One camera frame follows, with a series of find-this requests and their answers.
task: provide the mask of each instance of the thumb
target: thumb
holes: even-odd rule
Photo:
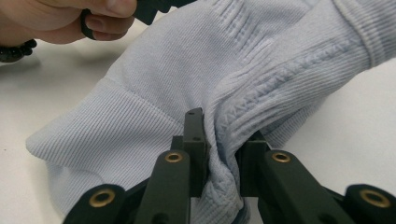
[[[136,10],[137,0],[39,0],[52,7],[88,8],[109,17],[128,18]]]

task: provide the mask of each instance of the white background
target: white background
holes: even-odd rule
[[[57,224],[44,162],[25,139],[76,105],[146,28],[120,41],[39,42],[34,55],[0,67],[0,224]],[[396,195],[396,61],[358,75],[288,142],[325,187],[344,193],[367,183]],[[251,223],[261,223],[257,211]]]

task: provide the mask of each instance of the brass insert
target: brass insert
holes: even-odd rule
[[[165,160],[169,162],[178,162],[183,160],[183,156],[178,152],[170,152],[166,155]]]
[[[90,206],[104,207],[113,202],[116,193],[112,189],[99,189],[90,198]]]
[[[277,152],[272,155],[272,158],[274,161],[279,161],[279,162],[290,162],[291,158],[289,155],[282,153],[282,152]]]
[[[381,208],[390,207],[389,199],[377,191],[371,189],[363,189],[361,190],[360,194],[363,200],[371,205]]]

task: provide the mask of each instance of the ribbed cuff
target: ribbed cuff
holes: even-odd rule
[[[372,67],[396,56],[396,1],[333,1],[361,36]]]

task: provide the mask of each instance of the knit fabric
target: knit fabric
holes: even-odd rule
[[[235,151],[258,130],[282,147],[327,95],[395,56],[395,24],[390,0],[197,1],[149,27],[27,148],[67,213],[92,187],[149,177],[184,113],[202,107],[210,176],[192,223],[246,223]]]

